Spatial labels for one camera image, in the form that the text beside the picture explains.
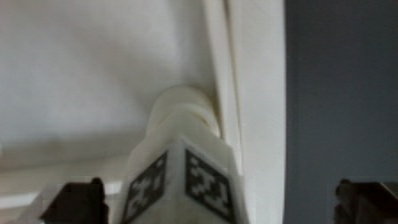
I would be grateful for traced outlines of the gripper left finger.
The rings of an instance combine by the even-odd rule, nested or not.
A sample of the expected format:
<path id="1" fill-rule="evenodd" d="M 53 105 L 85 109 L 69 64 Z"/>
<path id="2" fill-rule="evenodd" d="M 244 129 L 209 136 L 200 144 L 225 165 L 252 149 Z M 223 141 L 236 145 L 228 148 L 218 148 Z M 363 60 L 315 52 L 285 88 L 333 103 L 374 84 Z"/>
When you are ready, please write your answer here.
<path id="1" fill-rule="evenodd" d="M 49 185 L 15 218 L 15 224 L 108 224 L 101 178 Z"/>

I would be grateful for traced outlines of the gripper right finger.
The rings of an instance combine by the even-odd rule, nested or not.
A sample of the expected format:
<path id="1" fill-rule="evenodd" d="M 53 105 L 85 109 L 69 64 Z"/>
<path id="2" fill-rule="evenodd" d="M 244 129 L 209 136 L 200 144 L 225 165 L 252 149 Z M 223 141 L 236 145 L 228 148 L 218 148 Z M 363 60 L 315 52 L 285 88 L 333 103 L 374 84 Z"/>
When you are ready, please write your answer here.
<path id="1" fill-rule="evenodd" d="M 398 182 L 351 182 L 335 187 L 333 224 L 398 224 Z"/>

